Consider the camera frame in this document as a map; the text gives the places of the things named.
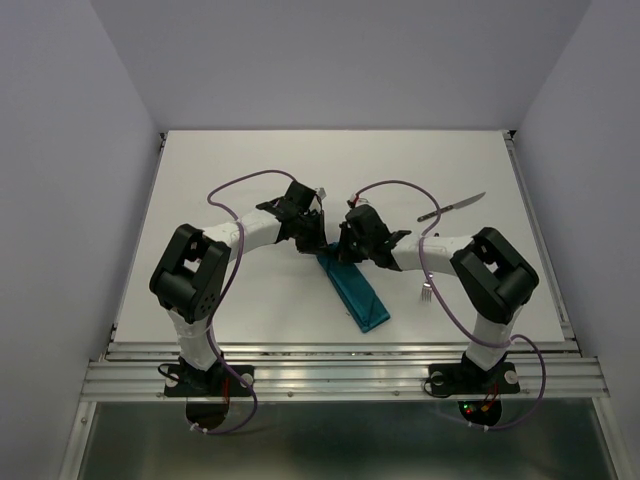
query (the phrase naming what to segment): teal cloth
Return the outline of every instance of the teal cloth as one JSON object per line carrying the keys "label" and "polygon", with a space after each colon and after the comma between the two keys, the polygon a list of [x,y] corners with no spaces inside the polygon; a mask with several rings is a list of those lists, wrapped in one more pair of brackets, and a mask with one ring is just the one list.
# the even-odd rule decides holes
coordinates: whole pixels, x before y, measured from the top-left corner
{"label": "teal cloth", "polygon": [[356,321],[362,333],[389,320],[391,315],[376,295],[375,290],[354,264],[342,264],[327,255],[316,257],[327,272],[342,303]]}

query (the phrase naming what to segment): black mounting base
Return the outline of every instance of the black mounting base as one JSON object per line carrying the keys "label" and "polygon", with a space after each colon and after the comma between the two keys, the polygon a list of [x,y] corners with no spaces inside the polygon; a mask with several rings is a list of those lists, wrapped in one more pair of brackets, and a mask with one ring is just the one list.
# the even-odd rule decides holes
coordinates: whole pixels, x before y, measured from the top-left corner
{"label": "black mounting base", "polygon": [[467,374],[460,363],[434,363],[429,365],[429,384],[431,393],[436,397],[450,395],[484,395],[495,384],[500,395],[520,393],[520,384],[513,363],[502,362],[492,375],[479,380]]}
{"label": "black mounting base", "polygon": [[[253,365],[234,365],[233,369],[238,375],[249,374],[251,378],[254,378],[255,367]],[[229,380],[230,397],[251,396],[249,390],[242,386],[219,363],[215,363],[206,373],[199,375],[197,379],[193,378],[194,375],[189,370],[185,368],[184,364],[168,366],[167,373],[177,376],[183,381],[171,387],[165,382],[165,397],[222,397],[224,383],[227,379]]]}

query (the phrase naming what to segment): gray wall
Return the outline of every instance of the gray wall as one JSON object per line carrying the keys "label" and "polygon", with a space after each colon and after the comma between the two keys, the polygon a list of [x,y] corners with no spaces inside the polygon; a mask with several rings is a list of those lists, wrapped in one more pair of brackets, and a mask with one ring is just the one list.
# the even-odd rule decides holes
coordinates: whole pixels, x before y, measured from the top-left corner
{"label": "gray wall", "polygon": [[517,135],[582,347],[640,452],[640,3],[597,0]]}
{"label": "gray wall", "polygon": [[587,0],[93,0],[162,128],[516,128]]}
{"label": "gray wall", "polygon": [[88,1],[3,1],[0,65],[0,478],[57,478],[157,129]]}

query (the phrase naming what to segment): white tabletop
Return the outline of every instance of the white tabletop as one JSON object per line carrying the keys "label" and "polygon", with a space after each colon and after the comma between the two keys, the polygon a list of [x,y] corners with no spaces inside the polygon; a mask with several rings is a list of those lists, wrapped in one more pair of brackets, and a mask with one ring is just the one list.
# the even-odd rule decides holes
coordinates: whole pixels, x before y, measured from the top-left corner
{"label": "white tabletop", "polygon": [[[327,236],[338,239],[345,201],[379,180],[415,182],[442,206],[486,191],[479,202],[446,213],[441,236],[472,235],[484,226],[500,230],[533,265],[540,285],[514,332],[535,341],[562,341],[556,306],[545,278],[515,174],[500,132],[452,131],[172,131],[153,188],[142,236],[118,318],[117,342],[175,342],[169,317],[149,291],[149,279],[176,227],[198,228],[228,221],[206,202],[216,186],[267,168],[282,169],[301,183],[324,187]],[[217,200],[240,216],[282,195],[289,180],[268,175],[221,192]],[[365,197],[390,230],[422,230],[416,218],[433,210],[420,193],[384,186]],[[465,338],[435,298],[420,301],[424,275],[393,272],[371,262],[362,273],[391,313],[363,334],[347,315],[315,257],[297,253],[292,242],[246,255],[229,295],[216,313],[221,342],[243,343],[454,343]],[[475,310],[458,280],[435,281],[460,320],[472,328]]]}

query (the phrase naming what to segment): knife handle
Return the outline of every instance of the knife handle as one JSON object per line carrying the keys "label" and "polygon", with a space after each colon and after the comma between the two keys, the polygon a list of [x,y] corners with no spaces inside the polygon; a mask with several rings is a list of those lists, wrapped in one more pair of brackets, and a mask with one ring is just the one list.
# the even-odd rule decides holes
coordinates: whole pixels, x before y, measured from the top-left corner
{"label": "knife handle", "polygon": [[[440,209],[440,213],[446,213],[446,212],[449,212],[451,210],[453,210],[453,205],[447,205],[446,207],[442,207]],[[418,217],[418,221],[419,222],[424,222],[425,220],[429,220],[430,218],[433,218],[436,215],[438,215],[438,212],[427,213],[426,215]]]}

